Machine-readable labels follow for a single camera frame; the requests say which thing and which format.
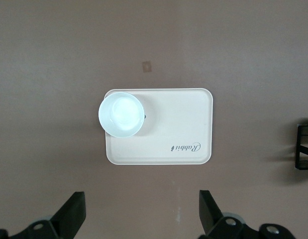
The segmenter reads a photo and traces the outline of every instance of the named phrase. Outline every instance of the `white tray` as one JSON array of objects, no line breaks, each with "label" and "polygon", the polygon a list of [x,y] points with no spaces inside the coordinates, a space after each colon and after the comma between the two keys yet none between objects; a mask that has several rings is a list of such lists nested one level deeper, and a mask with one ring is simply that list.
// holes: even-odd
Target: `white tray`
[{"label": "white tray", "polygon": [[146,119],[128,138],[105,133],[113,164],[203,164],[211,157],[212,95],[206,89],[124,89],[143,104]]}]

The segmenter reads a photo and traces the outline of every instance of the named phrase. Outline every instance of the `brown floor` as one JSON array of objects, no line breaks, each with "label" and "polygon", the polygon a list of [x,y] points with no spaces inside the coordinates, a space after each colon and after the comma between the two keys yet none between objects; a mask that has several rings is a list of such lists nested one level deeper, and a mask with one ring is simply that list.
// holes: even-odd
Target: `brown floor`
[{"label": "brown floor", "polygon": [[[145,63],[150,61],[151,72]],[[206,88],[212,156],[117,166],[98,107],[120,88]],[[308,0],[0,0],[0,228],[85,191],[76,239],[196,239],[199,189],[258,229],[308,239]]]}]

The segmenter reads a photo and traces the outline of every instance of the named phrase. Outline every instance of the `black metal bracket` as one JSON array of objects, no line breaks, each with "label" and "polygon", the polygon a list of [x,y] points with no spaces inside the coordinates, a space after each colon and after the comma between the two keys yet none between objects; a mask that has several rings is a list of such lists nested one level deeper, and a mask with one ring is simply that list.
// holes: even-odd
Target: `black metal bracket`
[{"label": "black metal bracket", "polygon": [[75,192],[50,220],[32,223],[11,237],[1,229],[0,239],[73,239],[85,217],[84,192]]},{"label": "black metal bracket", "polygon": [[209,191],[200,191],[199,216],[205,235],[199,239],[295,239],[277,224],[263,224],[253,230],[234,217],[224,217]]},{"label": "black metal bracket", "polygon": [[299,170],[308,170],[308,160],[301,160],[300,158],[300,153],[308,155],[308,147],[303,146],[305,143],[304,136],[308,136],[308,125],[298,125],[295,167]]},{"label": "black metal bracket", "polygon": [[[225,217],[209,191],[200,191],[199,216],[205,231],[199,239],[295,239],[289,230],[277,224],[263,224],[256,231],[243,219]],[[85,217],[84,192],[76,192],[50,220],[32,223],[11,237],[1,229],[0,239],[73,239]]]}]

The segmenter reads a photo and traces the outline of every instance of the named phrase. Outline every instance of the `small square mark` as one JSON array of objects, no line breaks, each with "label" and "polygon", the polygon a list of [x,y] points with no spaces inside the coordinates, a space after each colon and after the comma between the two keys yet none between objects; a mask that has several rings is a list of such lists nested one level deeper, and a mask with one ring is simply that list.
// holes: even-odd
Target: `small square mark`
[{"label": "small square mark", "polygon": [[151,65],[150,61],[143,61],[142,65],[143,65],[143,72],[144,73],[152,71],[152,65]]}]

